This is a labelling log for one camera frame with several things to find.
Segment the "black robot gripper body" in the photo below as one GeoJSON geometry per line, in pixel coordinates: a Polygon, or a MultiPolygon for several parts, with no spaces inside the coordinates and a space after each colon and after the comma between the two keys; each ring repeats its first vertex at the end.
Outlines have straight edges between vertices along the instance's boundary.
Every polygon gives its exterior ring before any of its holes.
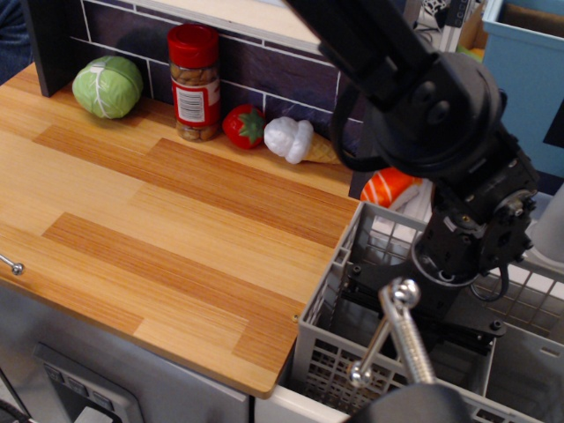
{"type": "Polygon", "coordinates": [[[449,342],[482,355],[507,333],[507,324],[462,287],[448,288],[425,278],[410,261],[398,264],[349,263],[344,270],[344,299],[370,309],[382,318],[378,293],[395,279],[411,279],[420,289],[412,318],[425,347],[432,351],[449,342]]]}

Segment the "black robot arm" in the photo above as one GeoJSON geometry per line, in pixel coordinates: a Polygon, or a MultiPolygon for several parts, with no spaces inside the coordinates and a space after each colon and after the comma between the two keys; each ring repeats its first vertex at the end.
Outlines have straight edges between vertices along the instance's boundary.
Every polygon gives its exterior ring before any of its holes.
{"type": "Polygon", "coordinates": [[[390,281],[415,281],[415,320],[427,346],[477,353],[506,332],[475,281],[508,267],[532,242],[538,174],[503,126],[507,104],[492,74],[424,42],[391,1],[292,1],[320,51],[349,78],[330,140],[351,170],[394,167],[434,185],[432,215],[398,264],[349,263],[344,296],[366,308],[390,281]]]}

